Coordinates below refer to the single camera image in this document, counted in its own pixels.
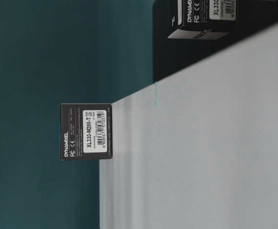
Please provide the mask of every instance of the white surface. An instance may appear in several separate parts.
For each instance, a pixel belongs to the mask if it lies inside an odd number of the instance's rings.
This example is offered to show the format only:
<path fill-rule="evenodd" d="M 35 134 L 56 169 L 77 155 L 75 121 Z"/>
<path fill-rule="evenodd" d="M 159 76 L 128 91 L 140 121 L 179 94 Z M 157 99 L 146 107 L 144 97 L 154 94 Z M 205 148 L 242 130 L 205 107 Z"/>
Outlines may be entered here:
<path fill-rule="evenodd" d="M 101 229 L 278 228 L 278 26 L 113 104 Z"/>

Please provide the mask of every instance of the teal wall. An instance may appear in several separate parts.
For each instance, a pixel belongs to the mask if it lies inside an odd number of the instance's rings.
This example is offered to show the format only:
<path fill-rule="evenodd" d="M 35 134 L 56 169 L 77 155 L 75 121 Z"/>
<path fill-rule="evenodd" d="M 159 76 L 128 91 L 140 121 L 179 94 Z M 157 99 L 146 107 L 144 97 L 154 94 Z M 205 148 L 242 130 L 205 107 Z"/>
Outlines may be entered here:
<path fill-rule="evenodd" d="M 98 161 L 59 160 L 59 104 L 151 83 L 151 0 L 0 0 L 0 229 L 98 228 Z"/>

